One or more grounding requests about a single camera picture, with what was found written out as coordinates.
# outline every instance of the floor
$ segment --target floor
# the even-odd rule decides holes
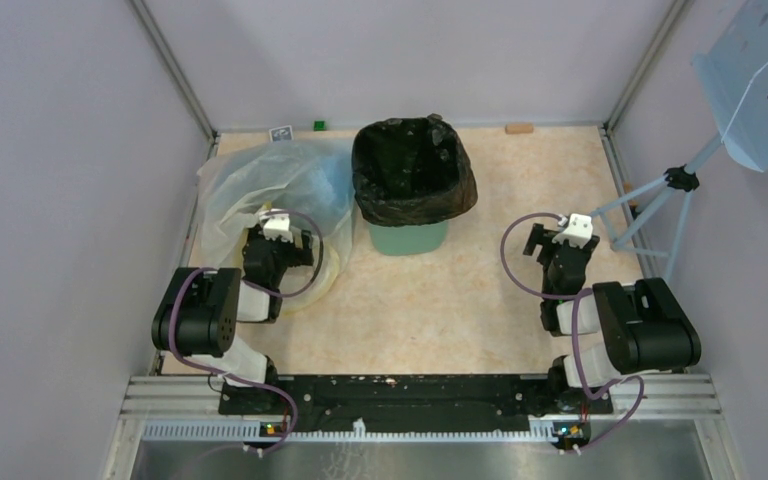
[[[348,267],[327,295],[272,325],[239,324],[237,335],[286,374],[541,373],[555,357],[570,353],[568,338],[543,331],[539,300],[505,276],[499,241],[522,215],[587,213],[616,198],[597,128],[538,127],[521,135],[507,135],[502,128],[458,132],[472,161],[479,200],[450,222],[439,249],[383,256],[373,249],[358,216]],[[223,134],[219,154],[266,141],[265,133]],[[625,224],[619,211],[612,214],[615,225]],[[543,223],[555,226],[551,220]],[[595,224],[603,242],[588,266],[588,284],[640,278],[636,257],[613,252],[601,222]],[[506,258],[522,282],[539,289],[540,266],[522,256],[529,231],[528,223],[514,231]],[[190,263],[199,264],[197,248]],[[596,341],[593,335],[583,337],[582,346]],[[163,369],[190,371],[171,357]]]

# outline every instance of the black garbage bag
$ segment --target black garbage bag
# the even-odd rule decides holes
[[[427,225],[478,201],[469,157],[439,115],[391,118],[364,127],[352,146],[352,183],[373,225]]]

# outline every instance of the black mounting plate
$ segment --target black mounting plate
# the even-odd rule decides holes
[[[297,432],[351,431],[363,418],[368,432],[503,432],[529,429],[528,416],[561,411],[546,375],[295,375],[275,386],[299,407]],[[282,415],[278,395],[222,387],[221,415]],[[590,404],[611,413],[610,399]]]

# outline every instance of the plastic bag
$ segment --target plastic bag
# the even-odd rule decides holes
[[[363,218],[383,227],[442,222],[478,201],[463,144],[438,115],[364,127],[352,146],[352,182]]]
[[[316,282],[284,300],[282,313],[304,308],[324,295],[346,267],[352,250],[351,153],[347,140],[282,141],[210,159],[199,170],[199,250],[205,265],[240,267],[241,235],[255,225],[264,204],[309,215],[324,237]],[[291,222],[310,229],[304,220]],[[281,291],[301,288],[311,267],[287,270]]]

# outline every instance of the perforated metal plate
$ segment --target perforated metal plate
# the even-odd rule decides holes
[[[149,420],[144,441],[205,442],[277,442],[277,437],[260,436],[260,422],[251,420]],[[552,421],[532,421],[524,432],[443,432],[443,433],[377,433],[367,432],[362,421],[347,432],[293,433],[288,442],[555,442]]]
[[[749,0],[693,65],[729,155],[768,169],[768,0]]]

